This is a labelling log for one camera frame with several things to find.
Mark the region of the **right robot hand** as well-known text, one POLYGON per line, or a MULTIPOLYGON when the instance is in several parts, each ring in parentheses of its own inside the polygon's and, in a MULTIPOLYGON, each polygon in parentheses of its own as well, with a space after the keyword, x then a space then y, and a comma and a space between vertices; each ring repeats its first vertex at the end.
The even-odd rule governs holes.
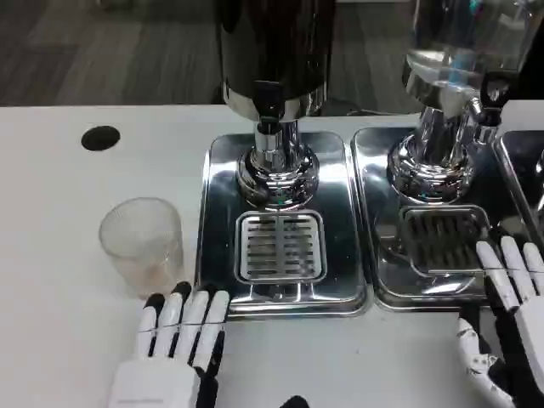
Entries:
POLYGON ((457 341, 467 379, 493 407, 543 406, 543 257, 536 244, 500 240, 501 256, 487 241, 476 243, 484 289, 502 356, 480 334, 480 309, 458 316, 457 341))

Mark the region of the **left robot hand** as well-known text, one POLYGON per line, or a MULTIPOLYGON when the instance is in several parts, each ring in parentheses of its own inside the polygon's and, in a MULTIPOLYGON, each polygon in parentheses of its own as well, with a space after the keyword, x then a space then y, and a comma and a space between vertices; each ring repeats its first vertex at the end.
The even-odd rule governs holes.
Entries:
POLYGON ((118 366, 109 407, 214 407, 224 351, 227 291, 180 281, 142 309, 132 357, 118 366))

